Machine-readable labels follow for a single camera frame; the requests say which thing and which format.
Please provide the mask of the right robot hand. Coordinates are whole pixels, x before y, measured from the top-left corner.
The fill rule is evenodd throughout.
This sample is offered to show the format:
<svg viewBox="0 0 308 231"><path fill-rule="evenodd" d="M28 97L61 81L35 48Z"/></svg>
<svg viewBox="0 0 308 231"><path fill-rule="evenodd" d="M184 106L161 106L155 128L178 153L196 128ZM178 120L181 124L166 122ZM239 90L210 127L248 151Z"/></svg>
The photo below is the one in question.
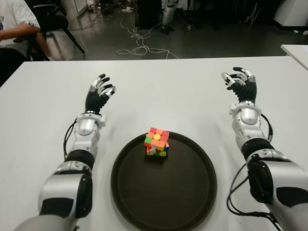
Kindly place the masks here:
<svg viewBox="0 0 308 231"><path fill-rule="evenodd" d="M234 67L236 74L222 73L222 79L227 86L238 97L239 102L250 101L255 103L257 97L257 83L255 76L246 68Z"/></svg>

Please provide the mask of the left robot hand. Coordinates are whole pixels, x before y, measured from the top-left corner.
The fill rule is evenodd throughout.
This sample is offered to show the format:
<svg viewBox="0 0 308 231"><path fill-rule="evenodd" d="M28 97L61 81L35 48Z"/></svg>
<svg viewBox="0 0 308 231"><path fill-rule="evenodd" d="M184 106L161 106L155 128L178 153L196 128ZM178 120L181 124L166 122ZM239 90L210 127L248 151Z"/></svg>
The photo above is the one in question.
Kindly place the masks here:
<svg viewBox="0 0 308 231"><path fill-rule="evenodd" d="M101 108L115 94L116 87L106 83L109 80L110 77L107 77L106 74L101 74L94 80L86 97L85 112L99 114Z"/></svg>

